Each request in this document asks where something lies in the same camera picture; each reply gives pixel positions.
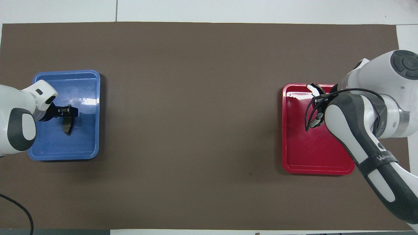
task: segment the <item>white robotic arm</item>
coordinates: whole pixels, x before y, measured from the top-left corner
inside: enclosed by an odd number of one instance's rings
[[[325,121],[382,203],[418,232],[418,177],[378,140],[418,130],[418,55],[398,50],[363,59],[333,90],[339,91],[314,98],[326,107],[309,120],[311,127]]]
[[[44,117],[56,90],[44,80],[17,90],[0,85],[0,156],[28,150],[35,141],[35,121]]]

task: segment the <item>black cable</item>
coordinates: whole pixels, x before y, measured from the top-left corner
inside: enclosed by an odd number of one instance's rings
[[[379,99],[381,99],[382,101],[384,101],[383,97],[378,94],[377,92],[374,92],[372,90],[368,90],[368,89],[363,89],[363,88],[349,88],[349,89],[344,89],[344,90],[339,90],[333,93],[329,93],[326,97],[324,97],[317,105],[315,105],[315,107],[313,108],[311,115],[309,115],[309,122],[306,121],[306,118],[308,116],[308,110],[309,110],[309,106],[314,102],[316,97],[313,97],[312,100],[309,102],[308,106],[306,107],[306,112],[305,112],[305,131],[309,130],[309,123],[312,121],[312,117],[314,116],[315,111],[321,106],[321,104],[327,100],[330,96],[336,95],[338,93],[342,93],[342,92],[349,92],[349,91],[361,91],[361,92],[368,92],[371,93],[375,96],[377,96]]]
[[[12,203],[14,203],[16,206],[20,207],[26,213],[26,215],[29,218],[29,222],[31,223],[31,232],[29,234],[32,235],[33,234],[33,220],[32,220],[32,216],[29,213],[29,211],[24,206],[22,206],[19,202],[15,201],[15,200],[13,200],[11,198],[9,198],[8,196],[5,196],[3,194],[0,194],[0,197],[2,197],[4,199],[6,199],[6,200],[8,200],[8,201],[10,201]]]

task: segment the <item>plastic tray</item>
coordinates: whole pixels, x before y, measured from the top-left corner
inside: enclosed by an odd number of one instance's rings
[[[333,85],[320,84],[325,92]],[[304,128],[306,106],[312,99],[306,84],[290,83],[283,88],[282,164],[286,171],[299,174],[347,175],[355,164],[325,124]]]
[[[45,80],[57,92],[57,106],[78,108],[71,135],[62,130],[62,118],[36,122],[36,139],[28,150],[39,161],[90,159],[99,151],[100,75],[94,70],[41,72],[33,83]]]

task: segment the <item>red tray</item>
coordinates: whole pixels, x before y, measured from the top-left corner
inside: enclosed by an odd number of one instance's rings
[[[329,93],[333,85],[320,84]],[[302,83],[289,83],[282,99],[282,164],[286,171],[299,174],[348,175],[355,164],[325,124],[305,131],[306,106],[311,92]]]

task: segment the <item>brown table mat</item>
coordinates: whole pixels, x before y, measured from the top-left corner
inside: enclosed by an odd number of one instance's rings
[[[285,84],[337,83],[397,48],[384,25],[4,24],[0,84],[95,69],[102,93],[94,159],[1,158],[0,192],[36,228],[410,230],[357,170],[292,175],[280,163]],[[383,144],[409,169],[405,138]],[[0,200],[0,227],[28,221]]]

